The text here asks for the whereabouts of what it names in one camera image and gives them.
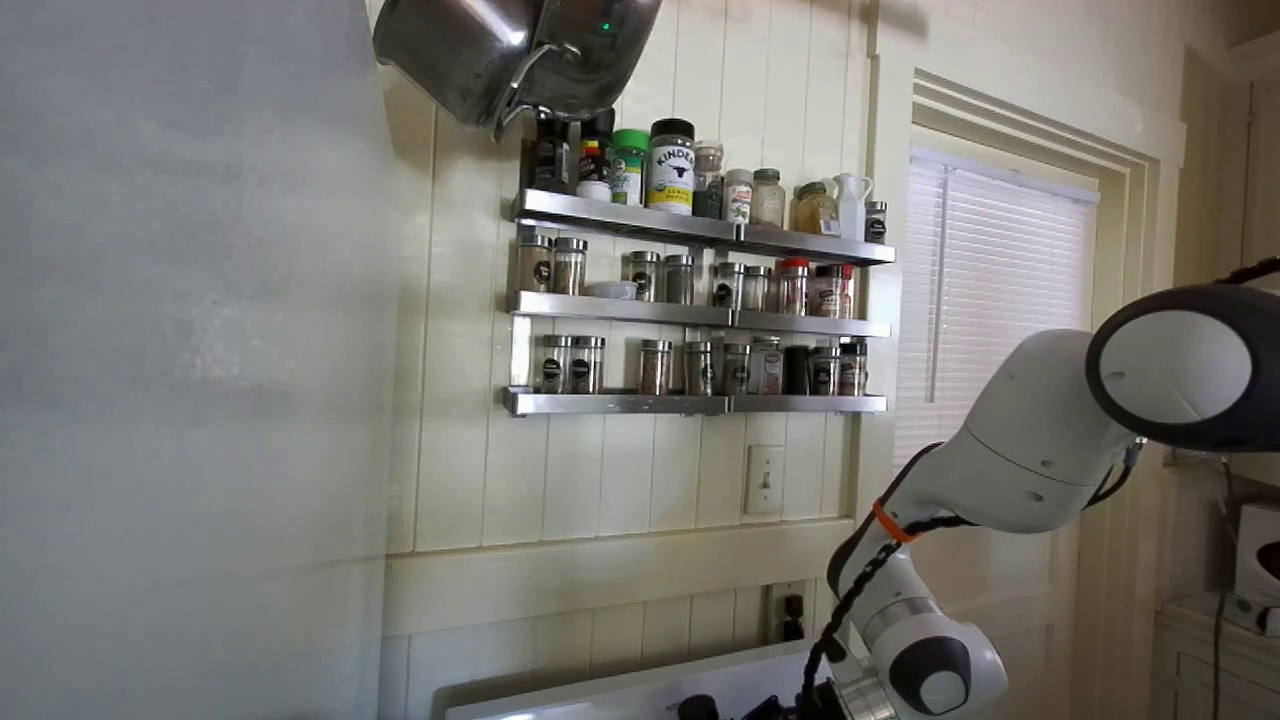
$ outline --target electrical outlet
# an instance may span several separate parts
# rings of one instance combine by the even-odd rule
[[[764,585],[761,604],[764,604],[761,610],[764,644],[783,644],[803,637],[803,612],[808,612],[803,581]]]
[[[752,445],[748,448],[748,518],[781,518],[783,514],[783,448]]]

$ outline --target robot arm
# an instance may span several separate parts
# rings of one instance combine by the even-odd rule
[[[801,718],[974,718],[1007,685],[990,637],[944,618],[899,551],[947,523],[1051,533],[1103,499],[1146,436],[1178,448],[1280,448],[1280,302],[1178,288],[1093,334],[1024,340],[964,430],[918,456],[836,547],[836,618],[817,644],[827,692],[803,673]]]

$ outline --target window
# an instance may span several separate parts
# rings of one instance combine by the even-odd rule
[[[947,440],[1042,329],[1090,329],[1095,193],[1079,177],[914,158],[898,466]]]

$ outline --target metal shelf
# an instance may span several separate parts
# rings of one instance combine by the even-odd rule
[[[726,224],[708,216],[673,216],[673,214],[628,209],[628,203],[598,203],[598,201],[539,193],[539,190],[526,190],[516,214],[526,219],[559,219],[559,224],[628,234],[654,245],[708,245],[730,252],[812,258],[812,262],[847,262],[847,266],[892,262],[892,250],[885,245],[847,245],[827,238],[783,234],[776,224]]]
[[[642,305],[604,295],[555,295],[516,291],[516,315],[559,315],[559,322],[633,322],[633,325],[686,325],[686,329],[737,329],[737,334],[791,334],[791,337],[887,337],[885,325],[832,322],[832,315],[781,315],[781,314],[730,314],[697,305]]]
[[[885,412],[885,395],[544,395],[508,388],[512,416],[722,416],[722,412]]]

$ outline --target metal pot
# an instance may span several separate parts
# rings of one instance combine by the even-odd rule
[[[387,0],[371,44],[457,122],[504,130],[520,109],[612,109],[656,11],[660,0]]]

